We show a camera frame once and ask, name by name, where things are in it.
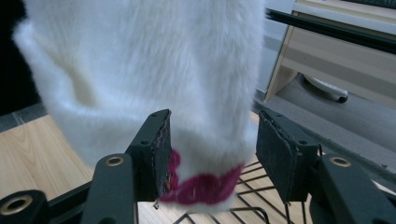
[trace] wire rack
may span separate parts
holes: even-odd
[[[257,160],[245,167],[235,190],[236,199],[229,212],[185,213],[174,223],[312,223],[305,203],[282,202]]]

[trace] fuzzy white fabric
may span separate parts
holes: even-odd
[[[14,39],[49,113],[90,165],[172,110],[179,181],[251,159],[263,0],[25,0]],[[189,209],[225,209],[231,199]]]

